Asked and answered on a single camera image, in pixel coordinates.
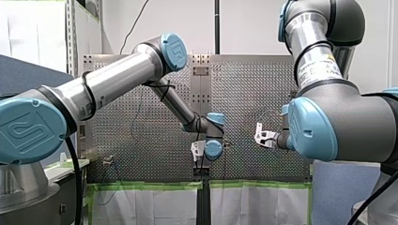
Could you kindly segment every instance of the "robotic arm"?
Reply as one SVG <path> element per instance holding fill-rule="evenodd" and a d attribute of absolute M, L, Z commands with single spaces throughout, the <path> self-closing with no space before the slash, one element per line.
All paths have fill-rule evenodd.
<path fill-rule="evenodd" d="M 71 82 L 55 88 L 41 86 L 1 101 L 0 163 L 28 164 L 46 158 L 76 131 L 80 121 L 140 84 L 152 88 L 185 131 L 213 137 L 206 153 L 210 158 L 218 157 L 222 145 L 215 149 L 211 143 L 222 143 L 223 115 L 195 115 L 163 78 L 184 68 L 186 62 L 179 36 L 163 35 L 139 44 L 132 55 Z"/>
<path fill-rule="evenodd" d="M 257 142 L 324 161 L 395 162 L 396 93 L 362 96 L 355 84 L 344 79 L 364 35 L 358 3 L 289 1 L 280 26 L 280 41 L 286 42 L 295 59 L 299 91 L 283 106 L 283 132 L 257 129 Z"/>
<path fill-rule="evenodd" d="M 59 186 L 48 184 L 39 161 L 58 149 L 80 121 L 90 119 L 140 84 L 152 88 L 185 131 L 205 133 L 206 156 L 218 158 L 222 154 L 223 114 L 199 116 L 163 78 L 186 63 L 183 41 L 167 34 L 141 43 L 132 55 L 71 82 L 55 88 L 41 86 L 1 100 L 0 220 L 6 224 L 59 224 Z M 37 216 L 40 208 L 49 209 L 47 217 Z"/>

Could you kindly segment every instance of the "metal stand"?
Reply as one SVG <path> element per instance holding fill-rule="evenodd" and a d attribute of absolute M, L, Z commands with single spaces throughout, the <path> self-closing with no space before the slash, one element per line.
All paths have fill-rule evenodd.
<path fill-rule="evenodd" d="M 194 168 L 194 181 L 201 181 L 203 186 L 198 189 L 196 199 L 196 225 L 211 224 L 211 204 L 210 204 L 210 171 L 209 168 Z"/>

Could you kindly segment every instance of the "black cable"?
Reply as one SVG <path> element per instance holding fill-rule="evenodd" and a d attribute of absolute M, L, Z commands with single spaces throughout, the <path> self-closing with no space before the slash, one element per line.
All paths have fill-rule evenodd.
<path fill-rule="evenodd" d="M 82 184 L 82 173 L 80 171 L 79 159 L 77 158 L 75 148 L 73 146 L 70 137 L 65 139 L 67 143 L 68 150 L 70 152 L 70 157 L 72 158 L 73 169 L 76 175 L 76 215 L 75 223 L 76 225 L 81 224 L 82 211 L 83 211 L 83 184 Z"/>
<path fill-rule="evenodd" d="M 355 214 L 352 216 L 352 218 L 348 221 L 347 225 L 353 225 L 358 217 L 360 216 L 360 214 L 363 212 L 363 210 L 365 210 L 366 207 L 368 207 L 368 205 L 370 203 L 372 203 L 378 196 L 380 196 L 387 188 L 389 188 L 392 183 L 394 183 L 398 178 L 398 172 L 395 172 L 395 174 L 392 175 L 392 177 L 390 177 L 390 179 L 388 181 L 386 181 L 386 183 L 383 184 L 382 187 L 380 187 L 375 193 L 373 193 L 371 195 L 371 197 L 369 197 L 361 206 L 360 208 L 357 210 L 357 212 L 355 212 Z"/>
<path fill-rule="evenodd" d="M 317 47 L 318 45 L 322 45 L 322 44 L 329 45 L 330 46 L 330 50 L 333 52 L 333 44 L 330 41 L 328 41 L 328 40 L 318 40 L 317 42 L 312 43 L 312 44 L 308 45 L 307 47 L 305 47 L 301 51 L 301 53 L 298 55 L 298 57 L 296 59 L 296 62 L 295 62 L 294 69 L 293 69 L 295 82 L 296 82 L 297 85 L 299 85 L 299 81 L 298 81 L 299 61 L 301 60 L 301 58 L 304 56 L 305 53 L 309 52 L 313 48 Z"/>
<path fill-rule="evenodd" d="M 114 166 L 114 169 L 116 171 L 117 178 L 119 179 L 119 184 L 117 185 L 115 191 L 111 194 L 111 197 L 109 197 L 109 199 L 107 201 L 104 201 L 103 203 L 98 203 L 98 205 L 100 205 L 100 206 L 107 205 L 111 201 L 111 199 L 115 196 L 115 194 L 120 189 L 120 187 L 122 187 L 122 185 L 123 185 L 119 169 L 118 169 L 117 165 L 115 164 L 115 162 L 113 162 L 111 165 L 109 165 L 108 169 L 105 171 L 105 174 L 102 176 L 101 186 L 99 186 L 99 190 L 98 190 L 99 195 L 100 195 L 100 192 L 102 191 L 102 187 L 104 186 L 106 174 L 108 173 L 108 170 L 111 169 L 112 166 Z"/>
<path fill-rule="evenodd" d="M 97 111 L 97 102 L 96 102 L 96 98 L 94 97 L 93 91 L 91 91 L 91 88 L 88 86 L 87 84 L 87 74 L 89 74 L 90 71 L 84 72 L 82 75 L 82 80 L 83 80 L 83 87 L 85 89 L 85 91 L 88 93 L 88 95 L 90 96 L 90 100 L 91 100 L 91 114 L 86 117 L 85 119 L 83 119 L 83 121 L 89 120 L 91 118 L 93 118 L 93 116 L 96 114 Z"/>
<path fill-rule="evenodd" d="M 148 86 L 148 87 L 167 87 L 166 91 L 163 93 L 161 96 L 161 102 L 163 102 L 164 98 L 167 96 L 167 93 L 169 93 L 170 87 L 173 89 L 176 89 L 175 85 L 170 84 L 170 80 L 167 81 L 167 84 L 160 84 L 160 85 L 153 85 L 153 84 L 143 84 L 143 86 Z"/>
<path fill-rule="evenodd" d="M 123 43 L 123 45 L 122 45 L 122 48 L 120 49 L 120 53 L 119 53 L 119 54 L 122 54 L 123 49 L 124 49 L 124 47 L 126 46 L 127 39 L 129 38 L 129 35 L 131 35 L 132 30 L 134 30 L 134 27 L 135 27 L 135 25 L 137 24 L 138 20 L 140 20 L 141 14 L 143 14 L 144 8 L 146 7 L 146 4 L 147 4 L 148 2 L 149 2 L 149 0 L 146 0 L 146 1 L 145 1 L 143 7 L 141 8 L 140 13 L 139 13 L 138 16 L 137 16 L 137 19 L 135 19 L 135 22 L 134 22 L 134 24 L 132 25 L 131 30 L 127 33 L 127 35 L 126 35 L 126 37 L 125 37 L 125 40 L 124 40 L 124 43 Z"/>

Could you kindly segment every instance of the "metal bracket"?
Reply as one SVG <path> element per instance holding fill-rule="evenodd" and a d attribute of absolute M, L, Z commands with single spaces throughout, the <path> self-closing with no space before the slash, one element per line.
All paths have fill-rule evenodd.
<path fill-rule="evenodd" d="M 279 133 L 268 130 L 263 131 L 263 124 L 257 123 L 257 129 L 255 131 L 254 139 L 255 142 L 266 148 L 277 148 L 277 140 Z"/>

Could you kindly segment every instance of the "metal frame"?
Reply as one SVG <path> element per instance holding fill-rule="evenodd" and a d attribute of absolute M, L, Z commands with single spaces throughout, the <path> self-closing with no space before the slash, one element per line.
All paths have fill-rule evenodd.
<path fill-rule="evenodd" d="M 68 74 L 78 76 L 77 37 L 75 21 L 75 0 L 67 0 L 67 61 Z"/>

